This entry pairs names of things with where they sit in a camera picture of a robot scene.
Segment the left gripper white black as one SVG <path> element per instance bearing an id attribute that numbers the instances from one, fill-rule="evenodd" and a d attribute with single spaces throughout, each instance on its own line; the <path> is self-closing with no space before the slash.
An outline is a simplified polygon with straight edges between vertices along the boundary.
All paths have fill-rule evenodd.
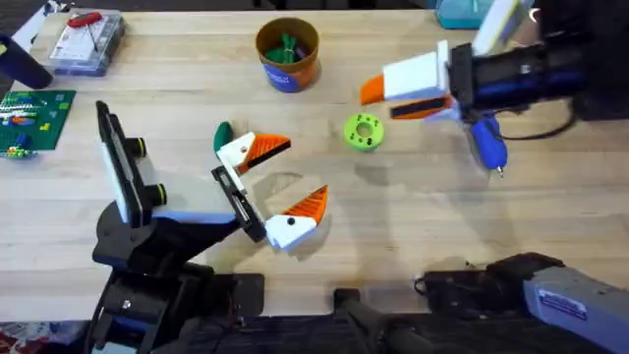
<path id="1" fill-rule="evenodd" d="M 250 132 L 223 146 L 217 155 L 224 165 L 245 174 L 290 147 L 291 139 L 286 136 Z M 266 237 L 273 248 L 281 251 L 299 245 L 321 223 L 328 200 L 327 185 L 263 222 L 239 177 L 221 162 L 208 177 L 199 177 L 158 169 L 149 157 L 140 160 L 138 170 L 144 183 L 162 184 L 165 189 L 166 204 L 155 206 L 152 217 L 197 225 L 235 221 L 254 242 Z"/>

